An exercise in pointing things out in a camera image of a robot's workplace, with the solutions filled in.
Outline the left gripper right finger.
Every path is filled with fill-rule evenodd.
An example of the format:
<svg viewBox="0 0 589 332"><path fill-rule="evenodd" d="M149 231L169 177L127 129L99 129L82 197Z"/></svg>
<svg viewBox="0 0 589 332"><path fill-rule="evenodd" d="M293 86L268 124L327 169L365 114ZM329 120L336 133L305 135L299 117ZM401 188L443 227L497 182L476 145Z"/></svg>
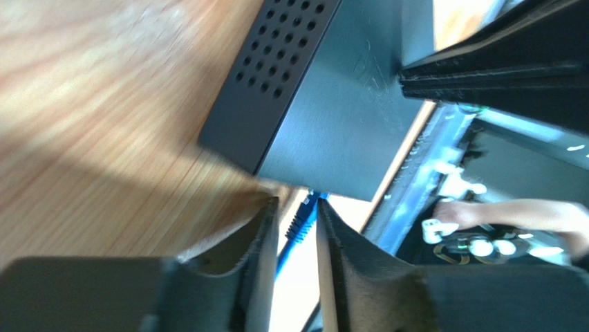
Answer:
<svg viewBox="0 0 589 332"><path fill-rule="evenodd" d="M587 331L588 274L557 265L414 266L317 210L325 331Z"/></svg>

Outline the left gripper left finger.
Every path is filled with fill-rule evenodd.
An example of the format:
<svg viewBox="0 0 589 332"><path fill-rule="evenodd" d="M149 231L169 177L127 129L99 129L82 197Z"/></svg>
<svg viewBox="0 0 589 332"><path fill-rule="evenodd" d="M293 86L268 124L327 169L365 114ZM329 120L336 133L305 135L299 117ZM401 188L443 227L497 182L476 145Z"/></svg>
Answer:
<svg viewBox="0 0 589 332"><path fill-rule="evenodd" d="M24 257L1 271L2 331L267 331L279 201L191 257Z"/></svg>

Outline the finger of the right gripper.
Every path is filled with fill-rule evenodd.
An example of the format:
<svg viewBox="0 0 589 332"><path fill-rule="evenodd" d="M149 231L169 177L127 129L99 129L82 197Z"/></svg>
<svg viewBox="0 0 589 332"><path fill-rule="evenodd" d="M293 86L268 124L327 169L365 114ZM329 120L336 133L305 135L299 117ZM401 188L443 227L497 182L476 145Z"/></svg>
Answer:
<svg viewBox="0 0 589 332"><path fill-rule="evenodd" d="M587 1L523 1L409 69L492 69L588 60Z"/></svg>
<svg viewBox="0 0 589 332"><path fill-rule="evenodd" d="M587 63L424 76L405 70L400 84L408 98L489 107L588 134Z"/></svg>

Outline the black network switch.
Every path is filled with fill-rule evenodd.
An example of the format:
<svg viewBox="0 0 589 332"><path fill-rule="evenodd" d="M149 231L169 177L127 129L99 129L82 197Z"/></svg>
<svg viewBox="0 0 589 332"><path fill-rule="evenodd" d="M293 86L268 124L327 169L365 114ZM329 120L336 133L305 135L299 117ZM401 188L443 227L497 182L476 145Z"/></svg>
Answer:
<svg viewBox="0 0 589 332"><path fill-rule="evenodd" d="M265 1L198 137L260 178L371 200L422 103L432 1Z"/></svg>

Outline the person's bare hand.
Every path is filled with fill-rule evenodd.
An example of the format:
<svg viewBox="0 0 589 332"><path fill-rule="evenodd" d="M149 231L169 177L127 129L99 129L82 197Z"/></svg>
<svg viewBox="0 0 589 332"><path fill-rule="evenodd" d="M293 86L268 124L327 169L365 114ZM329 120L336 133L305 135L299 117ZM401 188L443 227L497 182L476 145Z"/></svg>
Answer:
<svg viewBox="0 0 589 332"><path fill-rule="evenodd" d="M456 224L458 229L470 229L483 222L479 204L464 201L438 201L433 218L442 223Z"/></svg>

